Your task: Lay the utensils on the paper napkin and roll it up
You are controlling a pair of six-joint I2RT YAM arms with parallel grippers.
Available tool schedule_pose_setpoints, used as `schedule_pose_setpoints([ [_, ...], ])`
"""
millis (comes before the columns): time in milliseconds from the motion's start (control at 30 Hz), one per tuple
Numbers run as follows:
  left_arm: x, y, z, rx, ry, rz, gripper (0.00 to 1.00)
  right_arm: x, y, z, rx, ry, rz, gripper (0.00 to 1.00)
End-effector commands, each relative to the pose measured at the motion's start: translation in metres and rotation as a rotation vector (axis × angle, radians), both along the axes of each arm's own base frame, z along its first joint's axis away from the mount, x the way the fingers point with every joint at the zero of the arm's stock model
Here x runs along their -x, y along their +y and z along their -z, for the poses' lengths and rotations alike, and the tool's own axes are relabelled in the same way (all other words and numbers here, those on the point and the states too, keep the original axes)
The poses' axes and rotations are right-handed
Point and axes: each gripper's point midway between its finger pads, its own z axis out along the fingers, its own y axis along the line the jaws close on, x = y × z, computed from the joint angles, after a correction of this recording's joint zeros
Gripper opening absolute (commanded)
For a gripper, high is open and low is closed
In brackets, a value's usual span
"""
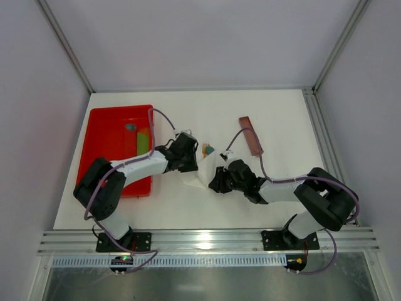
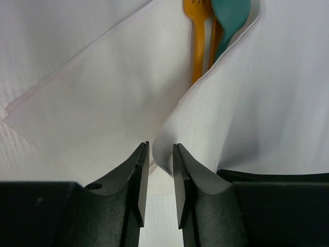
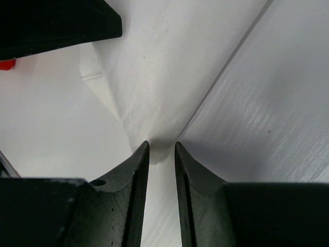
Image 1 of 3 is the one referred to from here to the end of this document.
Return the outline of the white paper napkin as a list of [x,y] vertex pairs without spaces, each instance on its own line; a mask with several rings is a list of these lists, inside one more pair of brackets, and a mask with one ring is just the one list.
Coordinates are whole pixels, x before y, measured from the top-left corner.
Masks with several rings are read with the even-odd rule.
[[198,170],[180,174],[180,180],[183,184],[200,189],[208,189],[209,183],[216,174],[216,150],[198,162]]

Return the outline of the orange plastic fork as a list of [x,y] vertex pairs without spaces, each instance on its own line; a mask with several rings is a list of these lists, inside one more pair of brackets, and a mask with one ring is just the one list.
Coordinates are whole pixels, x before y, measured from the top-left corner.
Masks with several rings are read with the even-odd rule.
[[202,144],[202,155],[203,155],[203,158],[206,158],[208,156],[208,153],[207,153],[207,148],[208,147],[209,147],[208,143],[203,143]]

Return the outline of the teal plastic spoon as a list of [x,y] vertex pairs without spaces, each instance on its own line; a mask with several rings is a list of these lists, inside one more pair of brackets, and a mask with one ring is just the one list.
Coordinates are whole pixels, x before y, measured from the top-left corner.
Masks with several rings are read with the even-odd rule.
[[206,146],[205,147],[205,154],[206,154],[206,156],[209,156],[211,153],[213,153],[214,152],[214,148],[212,147],[212,146]]

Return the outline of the brown utensil case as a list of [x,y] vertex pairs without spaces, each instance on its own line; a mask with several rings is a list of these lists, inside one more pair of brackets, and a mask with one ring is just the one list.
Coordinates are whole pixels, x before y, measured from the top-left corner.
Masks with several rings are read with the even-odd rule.
[[255,136],[255,131],[251,120],[248,116],[239,117],[239,125],[244,130],[243,134],[245,136],[245,140],[251,152],[251,155],[254,157],[260,156],[263,154],[263,148],[259,145],[259,142]]

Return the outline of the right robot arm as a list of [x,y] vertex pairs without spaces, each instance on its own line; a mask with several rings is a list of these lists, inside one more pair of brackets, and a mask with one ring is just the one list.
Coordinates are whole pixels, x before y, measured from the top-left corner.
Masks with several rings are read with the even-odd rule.
[[320,167],[296,179],[273,180],[255,175],[243,160],[233,159],[216,168],[209,188],[220,194],[239,191],[253,204],[301,203],[305,211],[293,215],[269,239],[276,242],[276,250],[299,250],[309,235],[323,229],[340,231],[351,212],[359,210],[355,192]]

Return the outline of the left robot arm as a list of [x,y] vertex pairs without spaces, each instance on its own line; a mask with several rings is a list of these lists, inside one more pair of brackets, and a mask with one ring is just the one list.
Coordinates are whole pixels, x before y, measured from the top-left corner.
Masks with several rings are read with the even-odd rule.
[[179,132],[165,145],[152,148],[143,155],[120,161],[95,159],[76,184],[73,196],[85,208],[84,219],[93,219],[107,240],[98,240],[100,247],[113,244],[123,251],[150,253],[139,247],[136,234],[124,222],[117,207],[127,186],[154,175],[198,170],[198,141],[189,132]]

